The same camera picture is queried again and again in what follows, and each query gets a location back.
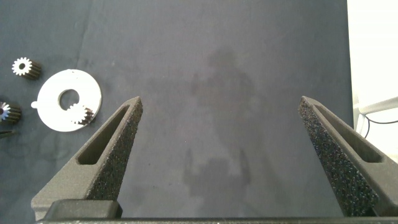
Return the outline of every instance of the small gear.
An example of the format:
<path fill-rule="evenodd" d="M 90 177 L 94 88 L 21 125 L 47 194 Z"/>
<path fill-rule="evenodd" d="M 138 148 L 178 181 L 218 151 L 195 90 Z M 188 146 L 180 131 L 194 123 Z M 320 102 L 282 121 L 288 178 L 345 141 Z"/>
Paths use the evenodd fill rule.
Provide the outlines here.
<path fill-rule="evenodd" d="M 41 66 L 39 63 L 34 62 L 29 58 L 21 57 L 14 62 L 12 70 L 16 75 L 30 80 L 36 80 L 39 78 Z"/>
<path fill-rule="evenodd" d="M 86 125 L 91 122 L 94 115 L 91 109 L 77 103 L 71 105 L 67 111 L 70 113 L 71 122 L 73 124 Z"/>
<path fill-rule="evenodd" d="M 21 118 L 21 109 L 18 106 L 0 102 L 0 118 L 0 123 L 6 121 L 14 124 Z"/>

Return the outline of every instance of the white washer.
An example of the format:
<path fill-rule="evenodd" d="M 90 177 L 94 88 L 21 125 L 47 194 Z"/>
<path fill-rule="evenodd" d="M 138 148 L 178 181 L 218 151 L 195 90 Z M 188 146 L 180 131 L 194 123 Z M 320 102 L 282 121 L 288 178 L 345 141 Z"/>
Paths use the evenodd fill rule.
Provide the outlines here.
<path fill-rule="evenodd" d="M 44 83 L 37 101 L 32 103 L 43 123 L 53 130 L 68 132 L 86 126 L 72 123 L 68 112 L 61 108 L 60 98 L 68 90 L 79 94 L 79 104 L 91 109 L 93 118 L 100 109 L 101 89 L 91 75 L 75 69 L 58 72 Z"/>

